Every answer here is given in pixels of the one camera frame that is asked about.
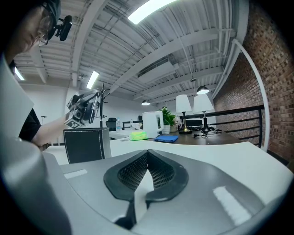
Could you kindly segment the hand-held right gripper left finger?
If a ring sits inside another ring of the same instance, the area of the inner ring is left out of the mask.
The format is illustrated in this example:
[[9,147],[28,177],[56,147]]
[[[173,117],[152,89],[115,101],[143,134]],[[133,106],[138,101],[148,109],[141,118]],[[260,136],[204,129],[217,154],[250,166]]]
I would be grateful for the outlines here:
[[147,150],[112,166],[104,174],[103,181],[110,193],[119,200],[129,203],[126,214],[115,223],[125,229],[136,224],[135,191],[147,172]]

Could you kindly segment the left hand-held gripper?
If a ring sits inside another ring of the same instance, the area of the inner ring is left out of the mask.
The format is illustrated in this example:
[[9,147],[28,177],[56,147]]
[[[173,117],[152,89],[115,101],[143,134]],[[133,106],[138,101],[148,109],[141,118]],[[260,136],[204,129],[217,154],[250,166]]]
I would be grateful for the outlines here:
[[74,95],[67,104],[70,114],[65,125],[70,129],[77,129],[93,123],[99,110],[100,96],[101,92],[98,90]]

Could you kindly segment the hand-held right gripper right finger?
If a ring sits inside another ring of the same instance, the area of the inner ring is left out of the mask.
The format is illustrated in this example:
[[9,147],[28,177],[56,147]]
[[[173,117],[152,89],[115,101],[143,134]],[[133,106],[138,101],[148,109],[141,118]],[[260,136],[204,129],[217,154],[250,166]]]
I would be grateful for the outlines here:
[[189,181],[189,174],[181,164],[154,150],[147,151],[147,169],[154,188],[145,196],[148,205],[170,201],[185,189]]

